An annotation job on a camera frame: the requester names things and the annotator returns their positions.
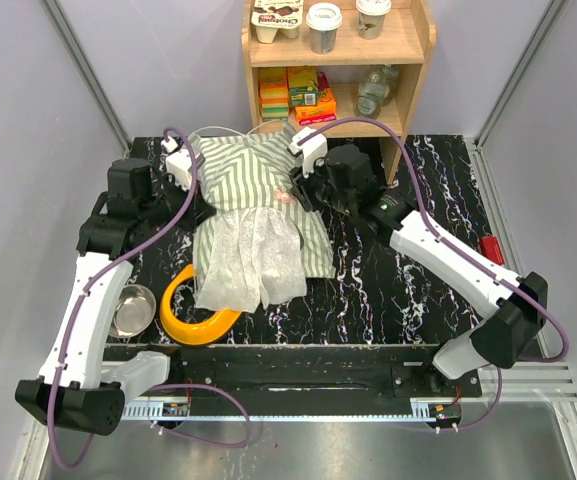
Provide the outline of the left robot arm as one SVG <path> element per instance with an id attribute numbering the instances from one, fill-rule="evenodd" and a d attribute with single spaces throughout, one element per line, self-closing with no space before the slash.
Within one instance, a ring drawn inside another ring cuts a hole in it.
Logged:
<path id="1" fill-rule="evenodd" d="M 173 395 L 185 372 L 160 352 L 141 352 L 103 371 L 106 338 L 132 260 L 174 228 L 190 207 L 197 187 L 197 161 L 152 181 L 148 161 L 112 163 L 107 188 L 79 230 L 75 278 L 62 324 L 34 380 L 19 381 L 15 400 L 49 431 L 58 428 L 107 436 L 123 409 L 156 388 Z"/>

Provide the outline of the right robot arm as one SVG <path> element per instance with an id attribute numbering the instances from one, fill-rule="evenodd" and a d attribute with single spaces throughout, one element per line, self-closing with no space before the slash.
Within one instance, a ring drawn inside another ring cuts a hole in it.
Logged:
<path id="1" fill-rule="evenodd" d="M 290 173 L 293 194 L 307 211 L 333 209 L 381 244 L 408 256 L 456 290 L 481 316 L 474 329 L 444 343 L 422 375 L 436 396 L 464 374 L 493 365 L 510 369 L 546 323 L 548 283 L 486 259 L 426 219 L 416 202 L 381 185 L 370 158 L 353 144 L 292 145 L 301 163 Z"/>

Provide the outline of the green striped pet tent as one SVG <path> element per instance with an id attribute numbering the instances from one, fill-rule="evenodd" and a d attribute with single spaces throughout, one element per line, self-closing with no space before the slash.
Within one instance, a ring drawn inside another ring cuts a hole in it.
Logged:
<path id="1" fill-rule="evenodd" d="M 215 210 L 194 235 L 198 307 L 253 313 L 304 296 L 311 278 L 335 276 L 321 215 L 290 193 L 295 133 L 284 124 L 268 133 L 191 134 L 201 197 Z"/>

